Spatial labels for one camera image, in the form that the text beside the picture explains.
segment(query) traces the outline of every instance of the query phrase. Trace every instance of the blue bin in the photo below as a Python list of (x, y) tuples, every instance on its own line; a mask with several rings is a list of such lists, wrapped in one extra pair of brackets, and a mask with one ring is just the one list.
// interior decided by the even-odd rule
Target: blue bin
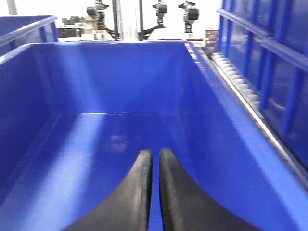
[(308, 230), (304, 187), (211, 64), (187, 42), (28, 44), (0, 60), (2, 230), (58, 231), (159, 150), (265, 231)]
[(0, 17), (0, 56), (27, 43), (57, 42), (56, 16)]
[(229, 0), (219, 50), (261, 98), (268, 123), (308, 169), (308, 1)]

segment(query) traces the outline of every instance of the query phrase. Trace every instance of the bin wall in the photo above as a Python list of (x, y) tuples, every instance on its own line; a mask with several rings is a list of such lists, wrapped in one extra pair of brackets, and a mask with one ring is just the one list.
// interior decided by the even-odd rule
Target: bin wall
[(175, 111), (184, 89), (183, 44), (143, 46), (100, 44), (36, 46), (41, 74), (58, 113)]
[(14, 58), (13, 66), (0, 62), (0, 187), (50, 113), (37, 66), (29, 60), (31, 56), (32, 51), (27, 50)]

